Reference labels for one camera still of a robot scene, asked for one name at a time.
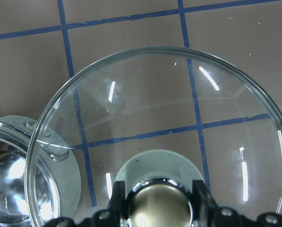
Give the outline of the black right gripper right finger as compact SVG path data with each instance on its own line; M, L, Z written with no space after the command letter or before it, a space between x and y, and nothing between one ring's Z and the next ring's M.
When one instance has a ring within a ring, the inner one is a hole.
M203 180L193 180L194 220L212 220L218 205Z

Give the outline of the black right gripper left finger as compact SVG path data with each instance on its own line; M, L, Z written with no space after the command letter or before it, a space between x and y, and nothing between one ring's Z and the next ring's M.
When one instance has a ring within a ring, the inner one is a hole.
M108 210L114 213L119 219L126 218L126 205L125 181L116 181L112 188L112 196L108 203Z

